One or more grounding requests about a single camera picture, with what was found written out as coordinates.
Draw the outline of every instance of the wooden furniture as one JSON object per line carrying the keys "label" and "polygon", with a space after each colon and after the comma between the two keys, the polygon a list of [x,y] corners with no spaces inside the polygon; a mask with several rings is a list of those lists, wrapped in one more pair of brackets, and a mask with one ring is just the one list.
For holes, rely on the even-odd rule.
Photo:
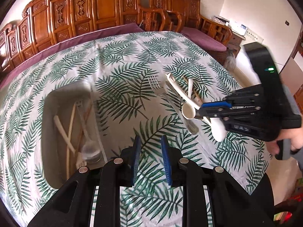
{"label": "wooden furniture", "polygon": [[227,45],[232,36],[229,27],[218,24],[200,14],[200,0],[149,0],[149,6],[170,11],[170,18],[173,22],[176,21],[173,13],[183,14],[186,27],[196,28],[223,45]]}
{"label": "wooden furniture", "polygon": [[245,40],[245,37],[232,32],[232,36],[231,39],[229,40],[228,44],[226,45],[226,47],[230,50],[233,51],[234,56],[237,57],[238,53],[240,52],[240,44],[242,42],[242,40]]}
{"label": "wooden furniture", "polygon": [[303,114],[303,85],[301,85],[296,94],[294,94],[294,99],[298,104],[300,112]]}
{"label": "wooden furniture", "polygon": [[146,31],[169,30],[164,9],[143,8],[140,0],[32,0],[15,26],[0,31],[0,72],[8,73],[33,55],[63,40],[129,23]]}

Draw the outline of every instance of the metal fork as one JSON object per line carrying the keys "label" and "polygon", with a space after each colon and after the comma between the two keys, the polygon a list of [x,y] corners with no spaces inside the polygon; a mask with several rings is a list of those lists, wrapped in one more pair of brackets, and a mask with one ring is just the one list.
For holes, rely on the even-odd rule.
{"label": "metal fork", "polygon": [[194,124],[194,122],[192,120],[187,120],[186,118],[184,118],[184,116],[182,115],[182,112],[177,108],[177,106],[174,104],[174,102],[170,99],[169,95],[166,92],[166,89],[159,85],[159,82],[158,82],[156,76],[155,75],[149,76],[149,77],[147,77],[147,79],[148,79],[148,82],[149,82],[149,85],[150,85],[152,91],[157,96],[164,97],[169,102],[169,104],[172,106],[172,108],[175,110],[175,112],[180,117],[183,124],[185,124],[189,133],[192,135],[197,134],[199,132],[199,128]]}

